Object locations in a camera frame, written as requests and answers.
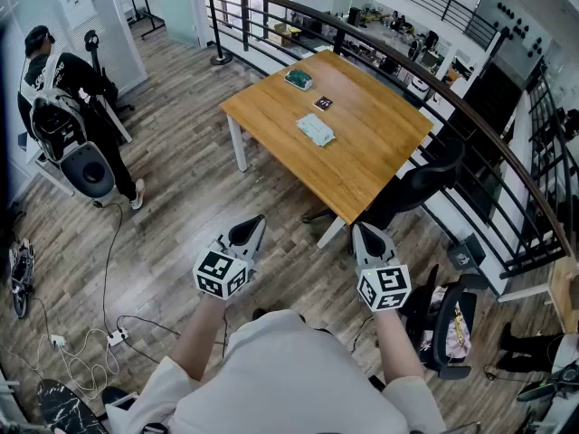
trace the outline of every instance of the black pants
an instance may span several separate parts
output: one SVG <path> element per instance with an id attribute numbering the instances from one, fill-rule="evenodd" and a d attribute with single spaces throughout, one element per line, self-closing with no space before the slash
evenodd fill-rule
<path id="1" fill-rule="evenodd" d="M 535 337 L 511 336 L 501 346 L 503 350 L 526 354 L 501 358 L 497 368 L 513 373 L 551 372 L 563 334 Z"/>
<path id="2" fill-rule="evenodd" d="M 93 142 L 109 162 L 110 169 L 115 175 L 115 185 L 119 193 L 128 197 L 130 201 L 137 199 L 135 183 L 128 173 L 125 163 L 120 158 L 119 148 L 110 125 L 98 120 L 85 123 L 87 137 Z"/>

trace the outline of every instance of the wood plank flooring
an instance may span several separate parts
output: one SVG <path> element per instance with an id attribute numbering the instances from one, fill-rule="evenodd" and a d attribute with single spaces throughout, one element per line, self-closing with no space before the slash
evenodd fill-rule
<path id="1" fill-rule="evenodd" d="M 134 137 L 122 147 L 132 175 L 147 182 L 145 204 L 132 212 L 128 201 L 114 193 L 108 203 L 120 203 L 123 221 L 109 265 L 106 312 L 109 327 L 121 315 L 138 315 L 181 330 L 195 309 L 199 294 L 191 268 L 199 250 L 208 244 L 223 221 L 245 213 L 263 213 L 268 228 L 256 265 L 252 286 L 227 307 L 229 331 L 245 323 L 252 310 L 290 307 L 314 327 L 325 327 L 348 348 L 369 312 L 355 292 L 354 261 L 348 256 L 346 234 L 337 236 L 323 250 L 316 241 L 330 219 L 304 225 L 300 217 L 315 211 L 321 202 L 262 146 L 245 137 L 249 169 L 237 170 L 225 115 L 218 104 L 244 89 L 259 75 L 240 61 L 212 66 L 213 50 L 192 50 L 170 42 L 163 30 L 142 42 L 145 24 L 133 28 L 149 80 L 132 90 L 126 101 L 136 106 L 121 120 Z M 107 251 L 117 224 L 116 207 L 96 209 L 82 196 L 65 196 L 37 178 L 24 197 L 27 215 L 18 224 L 19 237 L 31 239 L 37 252 L 35 295 L 46 304 L 50 331 L 63 335 L 69 349 L 80 351 L 86 333 L 103 329 L 103 279 Z M 399 214 L 389 227 L 401 261 L 407 263 L 414 285 L 426 281 L 430 268 L 441 264 L 440 282 L 458 279 L 446 258 L 448 238 L 422 210 Z M 544 282 L 548 268 L 535 270 L 517 284 Z M 35 398 L 38 376 L 14 354 L 32 365 L 40 335 L 43 311 L 32 304 L 25 320 L 17 320 L 9 288 L 0 292 L 0 361 L 8 379 L 22 386 L 17 395 L 28 414 L 39 419 Z M 558 331 L 555 311 L 544 306 L 544 297 L 499 304 L 489 292 L 479 294 L 473 351 L 473 367 L 463 381 L 441 381 L 428 373 L 428 383 L 449 427 L 480 420 L 483 431 L 510 433 L 524 418 L 528 406 L 514 402 L 521 382 L 491 382 L 482 369 L 497 358 L 497 340 L 505 322 L 513 322 L 519 335 Z M 176 338 L 167 331 L 125 318 L 130 342 L 160 360 Z M 218 336 L 223 339 L 223 329 Z M 372 322 L 363 329 L 354 358 L 368 375 L 382 379 Z M 89 366 L 104 365 L 106 341 L 89 337 L 82 359 Z M 211 372 L 218 369 L 221 346 L 216 345 Z M 141 391 L 155 364 L 125 345 L 112 351 L 119 374 L 109 374 L 108 384 L 127 391 Z M 39 374 L 57 379 L 75 390 L 58 352 L 45 342 L 40 349 Z M 86 370 L 71 368 L 83 386 L 90 386 Z M 104 374 L 96 371 L 100 387 Z M 507 373 L 504 377 L 513 377 Z M 528 380 L 537 378 L 533 374 Z M 90 407 L 103 412 L 100 400 Z"/>

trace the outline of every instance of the white sneaker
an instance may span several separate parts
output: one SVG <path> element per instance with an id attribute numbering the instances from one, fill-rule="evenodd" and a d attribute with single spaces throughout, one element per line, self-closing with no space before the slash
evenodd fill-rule
<path id="1" fill-rule="evenodd" d="M 135 182 L 135 191 L 137 192 L 137 198 L 130 202 L 130 207 L 135 211 L 140 209 L 143 205 L 143 195 L 145 194 L 145 180 L 139 178 Z"/>

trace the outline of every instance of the black wheel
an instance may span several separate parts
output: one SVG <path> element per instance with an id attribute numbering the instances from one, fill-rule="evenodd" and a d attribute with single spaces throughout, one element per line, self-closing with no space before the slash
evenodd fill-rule
<path id="1" fill-rule="evenodd" d="M 517 401 L 536 401 L 537 399 L 553 395 L 555 392 L 556 387 L 552 382 L 533 382 L 518 393 Z"/>
<path id="2" fill-rule="evenodd" d="M 23 291 L 16 294 L 12 293 L 12 303 L 14 304 L 16 316 L 20 319 L 24 318 L 28 308 L 28 295 Z"/>

